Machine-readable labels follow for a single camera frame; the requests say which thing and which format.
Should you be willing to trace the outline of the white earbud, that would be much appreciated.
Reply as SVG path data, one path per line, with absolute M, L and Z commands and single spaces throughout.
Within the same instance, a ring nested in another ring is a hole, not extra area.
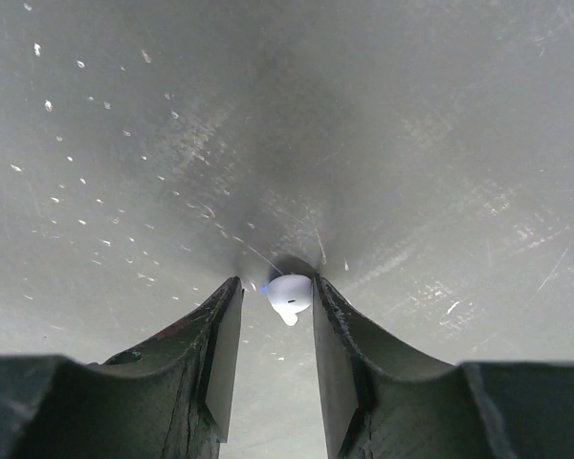
M 298 323 L 298 314 L 313 303 L 312 279 L 302 274 L 285 274 L 267 286 L 267 298 L 272 309 L 287 326 Z

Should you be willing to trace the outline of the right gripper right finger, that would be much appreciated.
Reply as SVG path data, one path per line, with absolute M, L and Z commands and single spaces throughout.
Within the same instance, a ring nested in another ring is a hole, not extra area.
M 322 276 L 313 319 L 330 457 L 574 458 L 574 362 L 443 362 Z

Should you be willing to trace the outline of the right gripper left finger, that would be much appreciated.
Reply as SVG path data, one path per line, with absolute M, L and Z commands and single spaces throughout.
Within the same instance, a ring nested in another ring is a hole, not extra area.
M 104 363 L 0 356 L 0 458 L 215 458 L 227 441 L 244 291 Z

